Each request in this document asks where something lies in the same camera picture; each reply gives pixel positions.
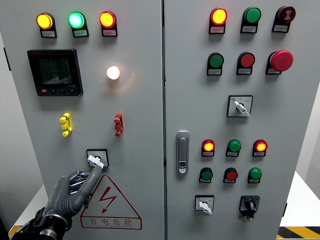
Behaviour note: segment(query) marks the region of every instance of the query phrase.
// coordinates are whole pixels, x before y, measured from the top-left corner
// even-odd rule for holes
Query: green push button
[[[228,143],[228,149],[231,150],[231,152],[238,152],[241,149],[241,143],[238,140],[231,140]]]
[[[262,172],[261,172],[260,168],[255,167],[249,171],[249,176],[252,179],[259,179],[262,176]]]
[[[251,7],[247,9],[244,15],[244,19],[251,24],[255,24],[260,20],[260,18],[261,18],[261,11],[257,7]]]
[[[212,172],[209,172],[209,171],[205,171],[201,175],[203,180],[210,180],[210,179],[212,179],[213,176],[214,175],[212,174]]]
[[[214,68],[219,68],[224,63],[224,58],[220,54],[214,54],[210,58],[210,65]]]

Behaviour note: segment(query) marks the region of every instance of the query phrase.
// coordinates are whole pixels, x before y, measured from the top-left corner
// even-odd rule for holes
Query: red emergency stop button
[[[287,50],[279,50],[275,52],[270,58],[271,67],[278,72],[288,70],[293,63],[294,56]]]

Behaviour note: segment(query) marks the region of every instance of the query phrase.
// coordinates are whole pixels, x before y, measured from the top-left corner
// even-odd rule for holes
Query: meter display screen
[[[68,59],[38,59],[43,84],[72,84]]]
[[[27,51],[38,96],[83,94],[76,49]]]

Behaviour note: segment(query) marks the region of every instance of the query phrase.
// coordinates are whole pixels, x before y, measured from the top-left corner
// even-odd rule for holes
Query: glowing white light
[[[120,70],[117,66],[111,66],[106,71],[106,75],[108,76],[108,78],[110,78],[112,80],[116,80],[120,76]]]

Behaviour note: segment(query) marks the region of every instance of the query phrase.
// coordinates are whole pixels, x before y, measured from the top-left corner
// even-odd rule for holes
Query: warning sign
[[[141,217],[108,175],[101,177],[80,221],[85,229],[142,230]]]

